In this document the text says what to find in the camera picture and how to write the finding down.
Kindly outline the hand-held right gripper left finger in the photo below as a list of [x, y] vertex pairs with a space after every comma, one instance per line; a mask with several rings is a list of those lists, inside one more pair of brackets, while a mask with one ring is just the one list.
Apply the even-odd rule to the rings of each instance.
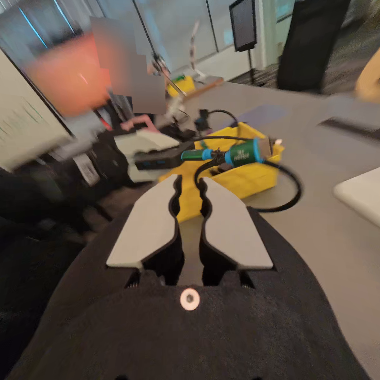
[[106, 265], [152, 270], [165, 284], [178, 283], [184, 264], [177, 215], [182, 176], [173, 174], [145, 192], [133, 205]]

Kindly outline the white rounded slab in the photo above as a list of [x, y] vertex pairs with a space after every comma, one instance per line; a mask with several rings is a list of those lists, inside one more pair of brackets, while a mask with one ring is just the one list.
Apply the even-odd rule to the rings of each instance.
[[380, 226], [380, 168], [337, 184], [333, 194], [364, 219]]

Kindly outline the small yellow plastic bin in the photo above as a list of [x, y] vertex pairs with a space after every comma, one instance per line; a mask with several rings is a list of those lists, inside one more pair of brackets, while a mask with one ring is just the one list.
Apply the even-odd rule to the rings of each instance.
[[178, 76], [173, 79], [172, 82], [177, 86], [173, 87], [171, 84], [168, 84], [167, 93], [171, 97], [177, 97], [180, 93], [184, 92], [186, 95], [195, 91], [195, 84], [193, 78], [191, 76]]

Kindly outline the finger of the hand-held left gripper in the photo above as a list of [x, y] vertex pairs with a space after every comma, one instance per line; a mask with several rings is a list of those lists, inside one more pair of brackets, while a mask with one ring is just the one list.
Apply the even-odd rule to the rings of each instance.
[[138, 130], [134, 133], [114, 137], [117, 148], [123, 154], [148, 153], [161, 151], [180, 145], [179, 141], [160, 132]]
[[159, 177], [167, 173], [167, 169], [138, 170], [135, 165], [135, 160], [144, 155], [146, 155], [146, 153], [134, 153], [127, 155], [128, 175], [133, 182], [154, 182], [157, 181]]

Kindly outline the wooden chair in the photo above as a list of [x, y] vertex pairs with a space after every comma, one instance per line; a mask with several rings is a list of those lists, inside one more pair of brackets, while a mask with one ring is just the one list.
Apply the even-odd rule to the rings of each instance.
[[371, 57], [359, 75], [355, 94], [363, 101], [380, 103], [380, 50]]

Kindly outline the black usb cable green plugs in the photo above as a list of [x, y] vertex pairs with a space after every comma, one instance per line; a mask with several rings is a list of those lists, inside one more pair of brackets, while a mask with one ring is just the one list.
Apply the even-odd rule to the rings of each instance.
[[234, 136], [208, 136], [204, 140], [236, 140], [242, 141], [241, 144], [232, 145], [228, 151], [212, 149], [193, 149], [185, 150], [181, 153], [180, 159], [182, 162], [191, 161], [206, 161], [202, 164], [194, 174], [194, 183], [199, 188], [199, 175], [206, 169], [226, 163], [233, 168], [239, 168], [248, 164], [262, 164], [278, 170], [283, 175], [287, 176], [296, 187], [295, 196], [287, 203], [272, 208], [255, 208], [259, 213], [275, 213], [282, 212], [294, 207], [302, 198], [303, 185], [298, 176], [286, 166], [269, 161], [264, 155], [264, 148], [269, 148], [271, 153], [273, 150], [274, 141], [270, 138], [239, 138]]

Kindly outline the black usb hub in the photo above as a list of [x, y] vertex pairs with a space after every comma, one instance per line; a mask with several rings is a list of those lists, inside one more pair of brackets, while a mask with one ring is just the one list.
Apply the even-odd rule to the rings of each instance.
[[137, 152], [134, 163], [139, 171], [173, 169], [183, 164], [182, 154], [186, 150], [193, 150], [195, 142], [188, 141], [165, 150], [152, 150], [150, 152]]

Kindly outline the whiteboard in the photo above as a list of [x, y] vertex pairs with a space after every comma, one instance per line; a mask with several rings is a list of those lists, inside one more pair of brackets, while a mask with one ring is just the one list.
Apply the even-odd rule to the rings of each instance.
[[72, 133], [50, 103], [1, 49], [1, 168], [12, 172], [71, 139]]

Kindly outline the black standing panel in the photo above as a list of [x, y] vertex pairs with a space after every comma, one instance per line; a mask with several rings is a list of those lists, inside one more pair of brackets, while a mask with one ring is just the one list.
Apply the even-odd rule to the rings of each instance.
[[294, 3], [278, 66], [278, 89], [321, 93], [325, 70], [349, 4], [349, 0]]

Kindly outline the monitor on stand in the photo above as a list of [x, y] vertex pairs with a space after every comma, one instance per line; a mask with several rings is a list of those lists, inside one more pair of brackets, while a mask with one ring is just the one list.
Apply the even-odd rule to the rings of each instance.
[[251, 50], [257, 44], [257, 28], [254, 0], [237, 0], [229, 6], [233, 40], [236, 52], [247, 52], [250, 84], [254, 85], [255, 70]]

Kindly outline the large yellow plastic bin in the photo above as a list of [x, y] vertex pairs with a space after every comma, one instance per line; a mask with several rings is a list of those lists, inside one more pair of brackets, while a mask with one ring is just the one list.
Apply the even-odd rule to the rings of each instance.
[[[262, 132], [243, 122], [239, 122], [237, 128], [226, 127], [211, 133], [209, 136], [232, 136], [248, 139], [266, 137]], [[179, 223], [201, 214], [202, 200], [193, 179], [196, 169], [202, 164], [203, 162], [200, 161], [185, 162], [158, 179], [158, 182], [162, 182], [172, 174], [182, 176], [182, 194], [179, 198], [180, 212], [177, 216]], [[275, 187], [277, 185], [277, 176], [278, 170], [256, 163], [231, 169], [215, 176], [212, 176], [211, 170], [208, 169], [200, 175], [200, 177], [213, 179], [240, 199]]]

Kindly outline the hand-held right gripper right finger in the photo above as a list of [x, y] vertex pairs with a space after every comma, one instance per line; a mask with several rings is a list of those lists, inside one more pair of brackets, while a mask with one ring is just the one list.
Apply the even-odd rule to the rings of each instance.
[[218, 286], [229, 271], [272, 270], [274, 263], [244, 202], [211, 178], [201, 178], [198, 185], [203, 285]]

